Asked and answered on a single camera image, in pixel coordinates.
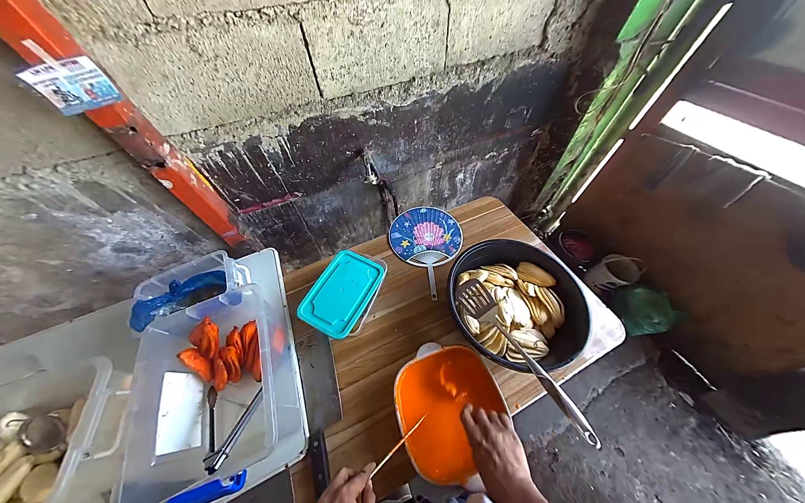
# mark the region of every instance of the teal lid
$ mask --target teal lid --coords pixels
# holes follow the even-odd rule
[[[350,335],[356,321],[384,281],[386,271],[378,263],[344,250],[309,289],[297,317],[335,339]]]

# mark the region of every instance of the black pot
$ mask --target black pot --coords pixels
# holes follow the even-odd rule
[[[510,239],[491,239],[477,243],[463,251],[453,262],[446,286],[449,292],[449,309],[453,312],[455,324],[458,325],[464,337],[471,342],[471,345],[486,358],[513,371],[530,373],[530,368],[526,364],[514,363],[487,351],[462,324],[462,318],[455,308],[455,279],[459,274],[480,266],[499,263],[517,269],[520,262],[532,262],[557,280],[557,284],[552,289],[565,304],[565,324],[555,330],[554,337],[548,342],[548,354],[538,362],[546,371],[565,367],[586,348],[590,326],[586,297],[583,296],[577,285],[578,280],[566,269],[561,260],[535,246]]]

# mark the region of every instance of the cleaver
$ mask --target cleaver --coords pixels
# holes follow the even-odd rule
[[[297,339],[296,345],[309,424],[307,451],[316,499],[319,499],[331,481],[325,430],[343,417],[341,393],[337,387],[334,354],[328,336],[315,331]]]

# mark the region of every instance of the orange sauce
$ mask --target orange sauce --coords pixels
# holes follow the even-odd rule
[[[412,462],[429,482],[464,483],[477,472],[462,425],[462,408],[471,403],[506,412],[492,374],[472,349],[441,349],[402,369],[396,382],[396,408],[402,434],[427,415],[406,440]]]

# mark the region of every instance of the wooden table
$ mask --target wooden table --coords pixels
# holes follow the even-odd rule
[[[482,198],[451,211],[462,224],[464,246],[494,238],[516,239],[547,247],[531,230],[495,198]],[[428,342],[441,345],[468,342],[458,331],[450,315],[445,284],[452,262],[435,269],[438,302],[430,300],[427,271],[405,264],[390,250],[385,236],[354,246],[356,253],[382,258],[387,262],[384,284],[371,309],[369,320],[357,337],[332,341],[334,367],[341,390],[343,419],[327,430],[328,457],[332,475],[343,466],[361,468],[379,461],[399,441],[393,386],[396,373],[411,360],[418,348]],[[325,337],[296,317],[297,306],[330,262],[325,258],[285,276],[288,307],[292,313],[294,338]],[[552,372],[559,382],[619,346],[625,338],[620,320],[588,292],[592,330],[587,347],[577,360]],[[528,406],[545,390],[532,374],[510,371],[485,360],[487,367],[508,403],[516,413]],[[308,458],[291,467],[294,501],[309,503],[315,499]],[[415,476],[405,449],[398,450],[375,476],[378,497],[407,483]]]

